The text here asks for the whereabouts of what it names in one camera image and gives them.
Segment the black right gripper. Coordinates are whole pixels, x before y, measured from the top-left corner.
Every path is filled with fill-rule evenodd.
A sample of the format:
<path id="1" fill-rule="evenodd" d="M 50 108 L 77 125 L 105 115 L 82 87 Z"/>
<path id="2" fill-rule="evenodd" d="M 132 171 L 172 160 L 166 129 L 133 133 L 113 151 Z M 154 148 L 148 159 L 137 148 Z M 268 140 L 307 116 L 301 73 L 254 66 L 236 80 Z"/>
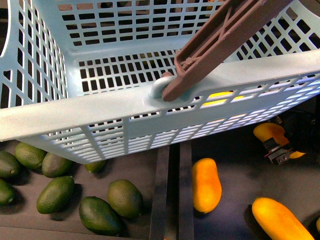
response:
<path id="1" fill-rule="evenodd" d="M 293 111 L 284 118 L 276 116 L 267 123 L 275 123 L 284 128 L 284 136 L 296 151 L 320 163 L 320 123 L 311 113 Z"/>

